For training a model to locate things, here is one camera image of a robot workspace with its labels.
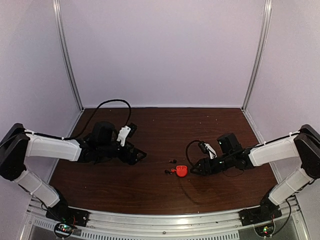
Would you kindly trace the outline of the red earbud charging case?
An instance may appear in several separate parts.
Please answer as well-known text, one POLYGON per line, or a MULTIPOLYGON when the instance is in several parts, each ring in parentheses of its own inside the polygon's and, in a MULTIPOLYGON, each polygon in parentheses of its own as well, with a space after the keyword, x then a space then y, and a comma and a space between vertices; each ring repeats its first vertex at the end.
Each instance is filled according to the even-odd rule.
POLYGON ((175 173, 178 177, 184 178, 188 174, 188 167, 186 165, 177 165, 175 168, 175 173))

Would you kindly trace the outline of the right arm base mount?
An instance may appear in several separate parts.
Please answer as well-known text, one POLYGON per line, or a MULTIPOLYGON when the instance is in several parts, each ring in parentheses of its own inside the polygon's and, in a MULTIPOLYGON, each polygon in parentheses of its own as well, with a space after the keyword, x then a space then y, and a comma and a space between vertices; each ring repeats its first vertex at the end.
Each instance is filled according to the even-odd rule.
POLYGON ((277 235, 287 225, 291 214, 292 207, 288 201, 285 200, 289 207, 289 214, 284 224, 277 229, 275 219, 282 216, 279 205, 275 205, 269 199, 260 201, 260 205, 254 208, 245 208, 238 212, 242 226, 257 225, 254 227, 255 233, 264 239, 272 238, 277 235))

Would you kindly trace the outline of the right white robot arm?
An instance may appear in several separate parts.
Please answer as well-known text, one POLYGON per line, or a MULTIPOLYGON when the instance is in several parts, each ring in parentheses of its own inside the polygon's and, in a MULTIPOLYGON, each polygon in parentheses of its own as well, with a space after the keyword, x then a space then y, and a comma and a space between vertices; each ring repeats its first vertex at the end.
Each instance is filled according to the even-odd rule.
POLYGON ((280 160, 300 159, 300 167, 274 186, 261 200, 256 210, 256 216, 261 221, 268 220, 276 212, 277 206, 320 177, 320 135, 309 124, 286 136, 245 148, 234 133, 221 135, 217 142, 222 151, 221 156, 217 156, 209 143, 197 142, 201 151, 208 156, 193 163, 190 173, 209 176, 229 168, 244 171, 280 160))

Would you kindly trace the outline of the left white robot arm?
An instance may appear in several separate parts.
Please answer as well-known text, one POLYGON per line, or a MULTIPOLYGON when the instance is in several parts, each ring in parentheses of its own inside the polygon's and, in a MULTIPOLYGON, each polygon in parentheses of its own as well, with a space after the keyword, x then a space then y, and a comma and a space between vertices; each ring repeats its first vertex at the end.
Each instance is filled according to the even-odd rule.
POLYGON ((83 139, 63 138, 28 131, 22 124, 16 123, 0 143, 0 175, 41 200, 61 222, 67 222, 72 218, 68 203, 58 190, 26 167, 25 159, 44 157, 97 164, 117 158, 135 165, 147 156, 127 140, 136 130, 137 126, 133 123, 116 130, 114 124, 101 121, 83 139))

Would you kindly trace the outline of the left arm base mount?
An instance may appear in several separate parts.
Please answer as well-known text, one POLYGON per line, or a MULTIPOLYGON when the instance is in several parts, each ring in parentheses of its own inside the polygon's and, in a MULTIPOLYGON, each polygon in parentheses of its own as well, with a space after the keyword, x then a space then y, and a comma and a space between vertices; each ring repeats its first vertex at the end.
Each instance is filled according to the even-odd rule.
POLYGON ((47 207, 42 204, 41 208, 46 210, 46 218, 56 221, 53 233, 58 239, 66 239, 74 234, 78 227, 86 227, 90 215, 86 210, 72 207, 47 207))

